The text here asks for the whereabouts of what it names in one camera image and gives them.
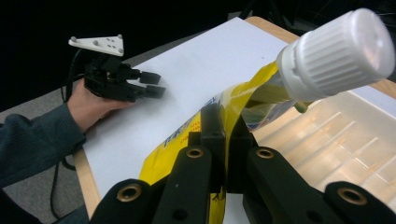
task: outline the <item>sleeve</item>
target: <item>sleeve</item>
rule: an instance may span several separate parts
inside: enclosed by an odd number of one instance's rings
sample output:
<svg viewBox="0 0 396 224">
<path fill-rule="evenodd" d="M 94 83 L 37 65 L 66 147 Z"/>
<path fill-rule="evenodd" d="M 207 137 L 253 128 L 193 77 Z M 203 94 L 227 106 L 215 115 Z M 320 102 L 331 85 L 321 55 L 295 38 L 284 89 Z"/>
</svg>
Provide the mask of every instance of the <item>sleeve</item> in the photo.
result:
<svg viewBox="0 0 396 224">
<path fill-rule="evenodd" d="M 9 115 L 0 124 L 0 188 L 49 169 L 84 141 L 66 104 L 32 120 Z"/>
</svg>

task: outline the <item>ribbed cap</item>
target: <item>ribbed cap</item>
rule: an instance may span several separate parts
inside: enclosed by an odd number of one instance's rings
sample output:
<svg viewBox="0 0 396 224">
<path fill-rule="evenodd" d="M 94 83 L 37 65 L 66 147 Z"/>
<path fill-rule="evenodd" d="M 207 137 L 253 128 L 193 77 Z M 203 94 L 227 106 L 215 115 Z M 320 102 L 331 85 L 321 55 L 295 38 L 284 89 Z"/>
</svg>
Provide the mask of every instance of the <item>ribbed cap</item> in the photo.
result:
<svg viewBox="0 0 396 224">
<path fill-rule="evenodd" d="M 384 23 L 361 8 L 304 34 L 276 63 L 291 98 L 315 101 L 388 77 L 395 52 Z"/>
</svg>

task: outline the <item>table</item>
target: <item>table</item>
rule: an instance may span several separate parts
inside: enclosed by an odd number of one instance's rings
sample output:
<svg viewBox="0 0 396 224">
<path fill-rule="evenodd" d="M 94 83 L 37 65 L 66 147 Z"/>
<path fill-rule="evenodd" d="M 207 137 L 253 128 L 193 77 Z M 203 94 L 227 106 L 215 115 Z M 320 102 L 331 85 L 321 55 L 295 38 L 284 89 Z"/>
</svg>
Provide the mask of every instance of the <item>table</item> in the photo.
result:
<svg viewBox="0 0 396 224">
<path fill-rule="evenodd" d="M 297 35 L 294 35 L 259 17 L 250 17 L 247 18 L 246 21 L 287 43 L 290 43 L 298 38 Z M 372 87 L 396 99 L 396 83 L 388 80 L 382 80 L 378 83 L 373 84 Z M 84 201 L 87 207 L 89 217 L 91 217 L 97 204 L 99 204 L 99 202 L 101 201 L 101 197 L 95 185 L 92 171 L 90 165 L 88 164 L 84 150 L 79 150 L 74 155 L 74 160 Z"/>
</svg>

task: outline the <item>yellow plastic bag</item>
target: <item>yellow plastic bag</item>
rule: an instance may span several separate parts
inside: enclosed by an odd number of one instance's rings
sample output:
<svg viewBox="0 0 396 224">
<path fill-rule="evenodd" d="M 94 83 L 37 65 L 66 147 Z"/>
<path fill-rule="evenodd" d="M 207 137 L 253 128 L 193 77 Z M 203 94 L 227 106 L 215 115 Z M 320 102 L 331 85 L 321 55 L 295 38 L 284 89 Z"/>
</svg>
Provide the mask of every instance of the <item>yellow plastic bag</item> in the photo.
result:
<svg viewBox="0 0 396 224">
<path fill-rule="evenodd" d="M 226 135 L 225 161 L 226 172 L 228 164 L 228 148 L 233 127 L 241 115 L 241 112 L 253 92 L 268 81 L 277 71 L 275 63 L 264 66 L 249 81 L 231 87 L 221 94 L 213 97 L 208 104 L 218 104 L 221 121 Z M 176 160 L 177 153 L 188 145 L 189 132 L 201 131 L 201 111 L 187 120 L 180 128 L 172 133 L 163 143 L 157 146 L 146 158 L 140 179 L 150 185 L 156 183 L 169 175 Z M 210 202 L 209 223 L 222 223 L 225 211 L 225 195 L 223 189 L 221 194 L 212 194 Z"/>
</svg>

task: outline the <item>person's hand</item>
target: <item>person's hand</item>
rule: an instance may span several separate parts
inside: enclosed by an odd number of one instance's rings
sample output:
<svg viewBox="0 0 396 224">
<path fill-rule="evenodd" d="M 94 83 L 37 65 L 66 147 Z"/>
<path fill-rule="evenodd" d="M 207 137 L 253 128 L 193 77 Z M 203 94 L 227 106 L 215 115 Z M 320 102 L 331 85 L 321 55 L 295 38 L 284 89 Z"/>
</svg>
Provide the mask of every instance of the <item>person's hand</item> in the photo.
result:
<svg viewBox="0 0 396 224">
<path fill-rule="evenodd" d="M 131 102 L 109 100 L 92 94 L 84 87 L 84 78 L 77 84 L 67 102 L 70 113 L 83 133 L 112 110 L 133 105 Z"/>
</svg>

